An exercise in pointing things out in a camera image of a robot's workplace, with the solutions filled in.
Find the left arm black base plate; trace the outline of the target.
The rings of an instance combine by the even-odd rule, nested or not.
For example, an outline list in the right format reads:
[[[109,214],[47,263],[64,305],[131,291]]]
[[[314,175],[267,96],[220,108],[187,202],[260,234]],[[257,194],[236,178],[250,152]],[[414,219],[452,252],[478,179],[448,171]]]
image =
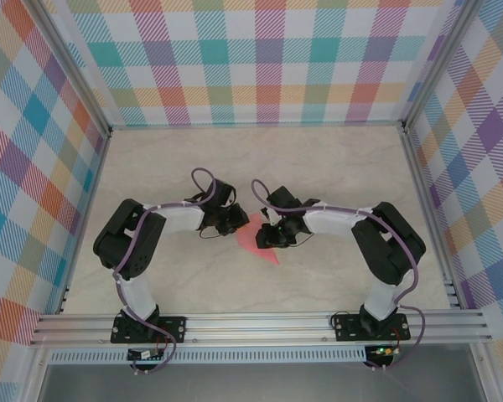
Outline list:
[[[151,317],[148,322],[171,334],[176,343],[184,341],[186,317]],[[127,314],[118,314],[111,326],[110,343],[158,343],[165,342],[164,335],[134,320]]]

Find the pink cloth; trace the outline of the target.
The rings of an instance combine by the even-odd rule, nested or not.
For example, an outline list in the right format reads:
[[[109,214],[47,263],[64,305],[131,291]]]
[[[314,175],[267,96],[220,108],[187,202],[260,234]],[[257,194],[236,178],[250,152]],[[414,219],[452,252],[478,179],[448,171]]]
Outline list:
[[[236,231],[239,246],[274,265],[279,265],[279,260],[273,249],[259,249],[257,246],[256,235],[262,227],[262,214],[256,212],[251,214],[248,219],[249,222]]]

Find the aluminium frame post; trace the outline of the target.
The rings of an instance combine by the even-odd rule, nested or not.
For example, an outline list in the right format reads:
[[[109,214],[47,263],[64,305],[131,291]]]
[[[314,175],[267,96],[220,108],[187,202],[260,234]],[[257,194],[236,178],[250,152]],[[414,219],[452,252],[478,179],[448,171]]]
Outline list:
[[[104,116],[98,101],[80,71],[80,67],[75,62],[69,47],[61,37],[60,31],[56,28],[42,0],[22,0],[22,3],[43,34],[66,77],[70,79],[97,127],[104,133],[105,138],[110,138],[112,133],[111,125]]]
[[[430,36],[422,48],[421,68],[399,117],[401,134],[406,136],[449,66],[459,43],[484,0],[443,0],[431,24]]]

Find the aluminium side rail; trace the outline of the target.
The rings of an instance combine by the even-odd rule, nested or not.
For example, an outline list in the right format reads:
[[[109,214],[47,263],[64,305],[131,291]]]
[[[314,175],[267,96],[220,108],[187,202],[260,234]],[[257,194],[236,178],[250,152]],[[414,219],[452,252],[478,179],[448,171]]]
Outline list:
[[[58,292],[58,297],[57,297],[57,299],[54,303],[54,306],[53,306],[53,310],[52,310],[53,314],[61,314],[62,313],[63,305],[65,304],[67,297],[68,297],[68,293],[70,291],[70,286],[71,286],[72,279],[73,279],[73,276],[75,273],[75,266],[76,266],[77,261],[79,259],[80,249],[81,249],[83,240],[85,238],[88,221],[89,221],[90,214],[91,214],[91,209],[92,209],[93,203],[96,198],[96,191],[97,191],[99,182],[101,180],[101,174],[102,174],[102,171],[104,168],[104,164],[106,162],[106,156],[107,156],[107,153],[108,153],[108,150],[110,147],[112,134],[113,134],[113,130],[110,129],[110,132],[106,135],[104,142],[102,143],[101,155],[100,155],[99,163],[97,165],[96,175],[94,176],[93,181],[91,183],[89,198],[87,199],[87,204],[86,204],[86,210],[82,215],[82,220],[81,220],[80,226],[79,226],[79,233],[76,236],[74,252],[72,254],[71,261],[67,265],[67,268],[65,270],[63,281],[60,284],[60,287],[58,288],[59,292]]]
[[[412,140],[408,135],[407,130],[402,125],[398,126],[397,130],[400,136],[402,150],[405,158],[407,159],[410,174],[412,175],[412,180],[414,182],[416,194],[423,213],[425,225],[428,230],[430,243],[433,247],[433,253],[441,272],[449,305],[453,309],[462,309],[464,307],[463,300],[460,293],[457,291],[454,270],[451,266],[451,261],[446,250],[445,243],[443,242],[443,237],[439,231],[437,215],[433,210],[433,200],[431,194],[424,182],[423,170],[417,159]]]

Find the thin aluminium rail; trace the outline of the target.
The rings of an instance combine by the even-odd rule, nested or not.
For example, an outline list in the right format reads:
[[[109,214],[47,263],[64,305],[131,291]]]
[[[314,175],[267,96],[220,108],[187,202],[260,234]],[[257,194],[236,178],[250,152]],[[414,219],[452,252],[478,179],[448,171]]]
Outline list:
[[[339,122],[270,122],[270,123],[219,123],[219,124],[178,124],[178,125],[146,125],[126,126],[114,125],[114,131],[145,131],[145,130],[189,130],[189,129],[240,129],[240,128],[277,128],[277,127],[402,127],[402,121],[339,121]]]

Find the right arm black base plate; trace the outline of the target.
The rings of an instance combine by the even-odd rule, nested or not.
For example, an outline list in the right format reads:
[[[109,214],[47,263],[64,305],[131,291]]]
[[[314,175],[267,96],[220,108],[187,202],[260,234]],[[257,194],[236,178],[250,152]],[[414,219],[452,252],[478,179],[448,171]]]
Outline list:
[[[385,324],[374,333],[368,332],[360,322],[360,314],[339,312],[330,317],[330,326],[334,329],[337,342],[344,341],[406,341],[411,339],[407,317],[394,313]]]

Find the aluminium mounting rail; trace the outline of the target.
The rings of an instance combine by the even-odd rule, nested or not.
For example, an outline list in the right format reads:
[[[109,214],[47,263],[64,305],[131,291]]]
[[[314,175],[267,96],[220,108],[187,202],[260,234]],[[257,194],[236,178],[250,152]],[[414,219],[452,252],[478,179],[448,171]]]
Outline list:
[[[299,346],[337,342],[329,319],[332,312],[205,313],[186,317],[185,345]],[[403,311],[411,339],[422,343],[487,343],[492,336],[482,312],[431,310]],[[30,342],[33,347],[81,347],[110,343],[113,315],[46,315],[39,319]],[[386,344],[393,341],[344,341],[344,344]],[[124,343],[123,345],[155,343]]]

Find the grey metal panel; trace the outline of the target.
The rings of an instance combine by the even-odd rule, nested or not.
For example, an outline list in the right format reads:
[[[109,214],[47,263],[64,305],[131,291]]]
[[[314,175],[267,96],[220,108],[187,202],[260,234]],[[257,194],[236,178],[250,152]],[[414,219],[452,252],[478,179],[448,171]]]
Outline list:
[[[341,364],[178,365],[148,376],[121,365],[53,365],[38,402],[486,402],[463,375],[371,372]]]

